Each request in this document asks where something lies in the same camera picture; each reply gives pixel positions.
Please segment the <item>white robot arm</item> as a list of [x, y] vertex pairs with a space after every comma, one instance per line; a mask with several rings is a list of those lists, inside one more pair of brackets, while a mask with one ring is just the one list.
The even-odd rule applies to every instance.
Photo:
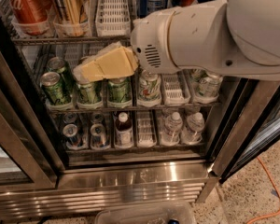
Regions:
[[280, 81], [280, 0], [214, 0], [133, 22], [131, 47], [113, 44], [74, 68], [77, 81], [203, 69]]

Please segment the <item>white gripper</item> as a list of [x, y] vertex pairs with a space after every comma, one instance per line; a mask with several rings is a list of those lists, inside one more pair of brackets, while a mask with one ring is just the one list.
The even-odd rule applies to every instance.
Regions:
[[[130, 43], [140, 66], [152, 74], [174, 74], [179, 68], [171, 58], [169, 30], [174, 8], [153, 12], [133, 21]], [[84, 56], [73, 75], [79, 82], [130, 77], [138, 68], [133, 52], [120, 42], [112, 43], [95, 54]]]

